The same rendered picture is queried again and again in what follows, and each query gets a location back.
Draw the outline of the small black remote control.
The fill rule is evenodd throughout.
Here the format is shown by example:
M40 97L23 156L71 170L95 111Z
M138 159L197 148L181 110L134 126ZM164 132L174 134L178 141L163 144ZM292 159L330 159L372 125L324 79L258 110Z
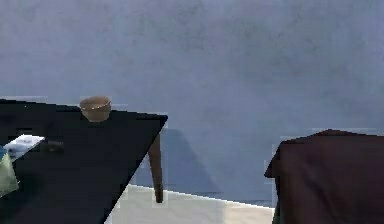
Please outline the small black remote control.
M45 152L62 153L64 151L64 144L62 142L47 140L42 143L42 149Z

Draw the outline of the brown bowl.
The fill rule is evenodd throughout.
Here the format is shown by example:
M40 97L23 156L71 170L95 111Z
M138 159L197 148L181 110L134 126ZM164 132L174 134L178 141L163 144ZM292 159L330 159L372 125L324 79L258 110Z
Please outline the brown bowl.
M89 122L102 122L109 118L111 100L106 96L91 96L83 99L79 107Z

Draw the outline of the black table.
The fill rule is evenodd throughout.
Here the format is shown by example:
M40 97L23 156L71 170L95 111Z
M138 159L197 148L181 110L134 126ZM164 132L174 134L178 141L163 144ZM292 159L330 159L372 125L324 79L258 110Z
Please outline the black table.
M19 189L0 198L0 224L104 224L145 157L163 201L160 132L165 115L113 110L89 122L76 106L0 99L0 144L26 131L62 142L14 162Z

